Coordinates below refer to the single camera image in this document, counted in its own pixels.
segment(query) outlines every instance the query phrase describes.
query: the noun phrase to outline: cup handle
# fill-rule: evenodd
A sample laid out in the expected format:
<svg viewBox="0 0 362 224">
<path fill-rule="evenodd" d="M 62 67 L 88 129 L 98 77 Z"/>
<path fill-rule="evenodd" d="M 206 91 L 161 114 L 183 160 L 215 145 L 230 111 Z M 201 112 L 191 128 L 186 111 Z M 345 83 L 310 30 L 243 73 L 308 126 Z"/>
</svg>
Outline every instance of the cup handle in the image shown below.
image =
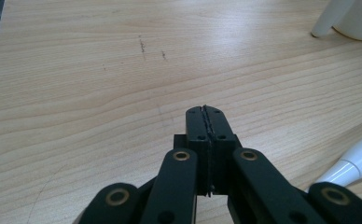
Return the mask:
<svg viewBox="0 0 362 224">
<path fill-rule="evenodd" d="M 312 29 L 312 35 L 320 37 L 347 13 L 355 0 L 331 0 Z"/>
</svg>

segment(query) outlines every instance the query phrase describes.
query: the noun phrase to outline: wood grain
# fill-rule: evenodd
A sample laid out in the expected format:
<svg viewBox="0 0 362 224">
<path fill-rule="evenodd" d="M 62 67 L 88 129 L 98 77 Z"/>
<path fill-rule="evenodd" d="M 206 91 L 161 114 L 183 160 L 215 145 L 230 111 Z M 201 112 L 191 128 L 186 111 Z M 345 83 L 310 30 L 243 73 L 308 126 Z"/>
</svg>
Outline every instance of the wood grain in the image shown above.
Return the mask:
<svg viewBox="0 0 362 224">
<path fill-rule="evenodd" d="M 106 185 L 141 186 L 195 105 L 308 187 L 362 138 L 362 41 L 310 36 L 326 4 L 6 1 L 0 223 L 71 223 Z M 226 198 L 197 221 L 232 223 Z"/>
</svg>

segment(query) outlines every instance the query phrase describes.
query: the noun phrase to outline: white plastic object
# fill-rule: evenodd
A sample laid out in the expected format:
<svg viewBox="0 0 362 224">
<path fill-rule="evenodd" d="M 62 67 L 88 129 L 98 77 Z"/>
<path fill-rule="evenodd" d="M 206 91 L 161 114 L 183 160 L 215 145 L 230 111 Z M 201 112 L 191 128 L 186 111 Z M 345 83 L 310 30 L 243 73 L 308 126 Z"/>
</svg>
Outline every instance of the white plastic object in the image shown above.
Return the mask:
<svg viewBox="0 0 362 224">
<path fill-rule="evenodd" d="M 331 0 L 312 29 L 312 35 L 326 35 L 332 26 L 344 35 L 362 40 L 362 0 Z"/>
<path fill-rule="evenodd" d="M 362 140 L 341 156 L 326 173 L 315 182 L 331 182 L 347 186 L 362 178 Z"/>
</svg>

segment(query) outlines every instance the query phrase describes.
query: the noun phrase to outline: white cup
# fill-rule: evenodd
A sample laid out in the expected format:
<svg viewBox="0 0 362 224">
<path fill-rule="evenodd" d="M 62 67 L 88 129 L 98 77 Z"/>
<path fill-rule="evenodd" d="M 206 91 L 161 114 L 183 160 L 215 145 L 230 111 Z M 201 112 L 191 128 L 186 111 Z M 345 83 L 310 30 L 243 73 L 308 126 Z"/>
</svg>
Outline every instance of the white cup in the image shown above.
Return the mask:
<svg viewBox="0 0 362 224">
<path fill-rule="evenodd" d="M 326 35 L 332 26 L 343 35 L 362 40 L 362 0 L 331 0 L 312 29 L 312 35 Z"/>
</svg>

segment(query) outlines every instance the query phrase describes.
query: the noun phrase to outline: white marker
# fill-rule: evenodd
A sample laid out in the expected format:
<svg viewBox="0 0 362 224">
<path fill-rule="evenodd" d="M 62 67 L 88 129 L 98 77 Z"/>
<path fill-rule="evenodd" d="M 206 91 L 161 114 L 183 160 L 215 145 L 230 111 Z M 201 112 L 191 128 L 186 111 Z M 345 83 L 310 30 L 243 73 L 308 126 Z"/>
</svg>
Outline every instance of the white marker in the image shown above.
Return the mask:
<svg viewBox="0 0 362 224">
<path fill-rule="evenodd" d="M 341 186 L 347 186 L 362 178 L 362 140 L 350 148 L 315 182 L 331 182 Z"/>
</svg>

